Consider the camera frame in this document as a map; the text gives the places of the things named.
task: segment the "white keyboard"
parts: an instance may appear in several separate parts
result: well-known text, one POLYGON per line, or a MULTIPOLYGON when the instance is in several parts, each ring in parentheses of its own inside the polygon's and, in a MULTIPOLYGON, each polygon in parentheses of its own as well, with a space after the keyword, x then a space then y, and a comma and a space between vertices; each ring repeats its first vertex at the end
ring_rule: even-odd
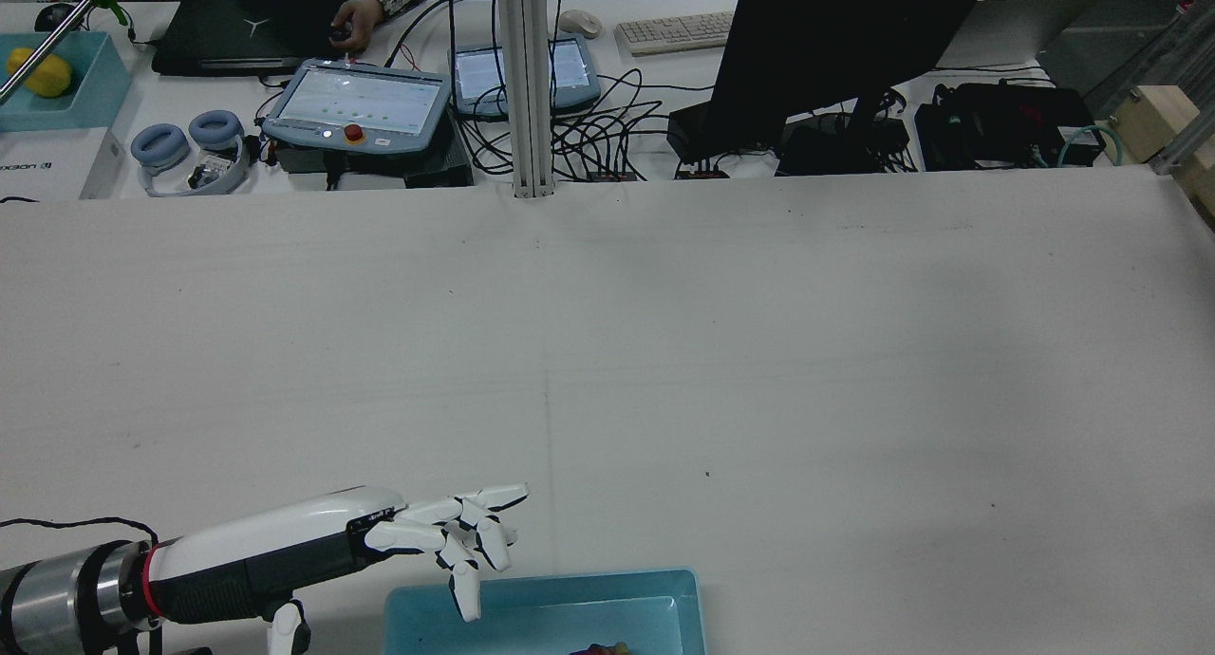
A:
POLYGON ((733 11, 713 15, 666 16, 662 19, 642 19, 616 24, 616 40, 629 55, 662 55, 699 50, 702 46, 725 45, 730 35, 733 11))

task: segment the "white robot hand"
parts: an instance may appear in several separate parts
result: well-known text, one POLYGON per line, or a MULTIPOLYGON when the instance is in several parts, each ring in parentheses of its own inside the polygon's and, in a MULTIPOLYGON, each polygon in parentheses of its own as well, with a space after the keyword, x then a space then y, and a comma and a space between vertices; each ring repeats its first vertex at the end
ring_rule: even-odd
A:
POLYGON ((510 566, 507 550, 514 530, 496 513, 527 498, 526 485, 482 489, 428 503, 399 508, 390 520, 377 523, 363 543, 382 553, 434 553, 439 566, 451 572, 452 598, 465 622, 481 616, 480 566, 474 552, 490 566, 510 566))

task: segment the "black power supply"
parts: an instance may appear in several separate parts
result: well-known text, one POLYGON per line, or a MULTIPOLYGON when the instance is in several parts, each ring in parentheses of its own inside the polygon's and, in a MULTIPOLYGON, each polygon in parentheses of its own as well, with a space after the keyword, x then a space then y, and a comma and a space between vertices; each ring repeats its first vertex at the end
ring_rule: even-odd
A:
POLYGON ((990 166, 1092 166, 1106 141, 1074 89, 962 84, 939 89, 934 105, 916 109, 916 135, 928 171, 990 166))
POLYGON ((820 114, 787 124, 776 157, 778 176, 877 174, 881 158, 906 149, 908 130, 902 119, 876 119, 865 131, 864 146, 844 145, 847 114, 820 114))

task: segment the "lemon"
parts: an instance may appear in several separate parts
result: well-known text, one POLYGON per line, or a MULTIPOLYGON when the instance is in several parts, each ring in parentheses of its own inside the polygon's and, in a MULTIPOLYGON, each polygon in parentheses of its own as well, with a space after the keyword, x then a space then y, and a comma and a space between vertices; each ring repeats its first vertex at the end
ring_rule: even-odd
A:
MULTIPOLYGON (((9 61, 5 62, 9 75, 13 75, 13 72, 17 72, 17 68, 26 63, 29 55, 33 53, 34 50, 27 46, 16 46, 9 53, 9 61)), ((60 97, 67 91, 68 85, 72 85, 72 66, 60 55, 47 55, 45 61, 39 63, 38 68, 34 68, 34 73, 26 79, 26 87, 43 97, 60 97)))

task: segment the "blue tray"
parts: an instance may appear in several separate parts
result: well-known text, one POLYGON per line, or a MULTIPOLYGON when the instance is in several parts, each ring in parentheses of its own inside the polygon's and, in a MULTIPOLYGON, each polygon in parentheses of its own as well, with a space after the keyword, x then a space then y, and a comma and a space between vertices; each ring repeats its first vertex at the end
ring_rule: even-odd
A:
POLYGON ((695 572, 487 581, 469 623, 447 586, 399 588, 384 605, 384 655, 567 655, 621 640, 633 655, 706 655, 695 572))
MULTIPOLYGON (((49 33, 0 33, 0 58, 15 46, 36 49, 49 33)), ((72 66, 72 85, 60 97, 38 97, 17 89, 0 105, 0 131, 53 131, 62 128, 109 128, 123 106, 131 75, 118 57, 113 40, 103 32, 73 32, 55 53, 72 66)), ((7 72, 0 70, 7 80, 7 72)))

